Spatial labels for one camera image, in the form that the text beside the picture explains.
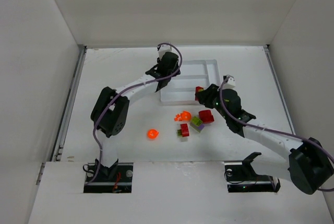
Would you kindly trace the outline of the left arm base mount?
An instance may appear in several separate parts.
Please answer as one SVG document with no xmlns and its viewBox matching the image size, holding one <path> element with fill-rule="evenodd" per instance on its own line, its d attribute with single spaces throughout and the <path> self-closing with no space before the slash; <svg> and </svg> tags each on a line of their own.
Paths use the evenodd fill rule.
<svg viewBox="0 0 334 224">
<path fill-rule="evenodd" d="M 133 163 L 115 163 L 110 168 L 100 167 L 98 175 L 94 177 L 97 164 L 89 163 L 83 166 L 86 173 L 83 186 L 84 193 L 112 193 L 123 194 L 132 192 Z"/>
</svg>

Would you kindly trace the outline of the orange round lego piece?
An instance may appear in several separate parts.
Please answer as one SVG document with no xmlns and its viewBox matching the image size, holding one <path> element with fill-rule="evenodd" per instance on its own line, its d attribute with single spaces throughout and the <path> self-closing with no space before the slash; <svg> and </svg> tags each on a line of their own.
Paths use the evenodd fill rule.
<svg viewBox="0 0 334 224">
<path fill-rule="evenodd" d="M 158 137 L 158 135 L 159 135 L 159 132 L 156 129 L 149 129 L 147 131 L 147 137 L 150 140 L 156 139 Z"/>
</svg>

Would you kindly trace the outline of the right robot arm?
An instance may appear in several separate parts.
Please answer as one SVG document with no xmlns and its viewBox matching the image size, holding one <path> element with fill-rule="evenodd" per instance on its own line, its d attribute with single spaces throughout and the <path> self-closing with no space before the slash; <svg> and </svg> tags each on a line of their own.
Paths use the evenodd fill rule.
<svg viewBox="0 0 334 224">
<path fill-rule="evenodd" d="M 243 160 L 247 173 L 291 181 L 308 195 L 321 190 L 321 186 L 333 176 L 333 157 L 318 140 L 305 139 L 261 124 L 254 115 L 242 109 L 235 90 L 212 84 L 196 92 L 195 97 L 206 108 L 217 110 L 233 133 L 265 146 L 285 160 L 282 164 L 255 164 L 254 160 L 261 154 L 254 152 Z"/>
</svg>

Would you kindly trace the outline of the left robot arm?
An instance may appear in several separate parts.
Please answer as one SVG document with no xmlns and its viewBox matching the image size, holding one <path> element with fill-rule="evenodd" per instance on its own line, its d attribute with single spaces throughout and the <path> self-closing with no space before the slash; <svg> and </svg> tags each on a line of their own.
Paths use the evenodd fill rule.
<svg viewBox="0 0 334 224">
<path fill-rule="evenodd" d="M 106 138 L 119 134 L 125 126 L 130 105 L 166 87 L 173 77 L 181 73 L 182 61 L 181 53 L 167 51 L 157 59 L 155 66 L 136 81 L 117 89 L 102 89 L 90 116 L 93 138 L 99 146 L 99 157 L 95 160 L 94 168 L 90 169 L 94 171 L 94 176 L 109 176 L 112 167 L 102 164 L 103 144 L 97 132 L 102 132 Z"/>
</svg>

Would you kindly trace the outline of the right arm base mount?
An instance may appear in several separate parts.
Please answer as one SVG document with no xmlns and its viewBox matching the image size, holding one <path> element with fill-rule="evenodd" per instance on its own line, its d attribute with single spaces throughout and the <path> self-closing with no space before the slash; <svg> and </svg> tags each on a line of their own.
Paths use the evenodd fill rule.
<svg viewBox="0 0 334 224">
<path fill-rule="evenodd" d="M 243 160 L 224 163 L 224 178 L 229 193 L 277 193 L 281 188 L 278 178 L 256 174 L 252 162 L 261 152 L 253 152 Z"/>
</svg>

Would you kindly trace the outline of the small red lego brick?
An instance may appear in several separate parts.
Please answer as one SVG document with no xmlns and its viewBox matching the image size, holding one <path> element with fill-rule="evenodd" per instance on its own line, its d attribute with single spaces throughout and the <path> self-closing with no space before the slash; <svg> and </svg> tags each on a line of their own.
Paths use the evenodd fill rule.
<svg viewBox="0 0 334 224">
<path fill-rule="evenodd" d="M 203 87 L 197 86 L 197 87 L 195 88 L 195 93 L 201 92 L 201 91 L 203 91 L 203 90 L 204 90 Z"/>
</svg>

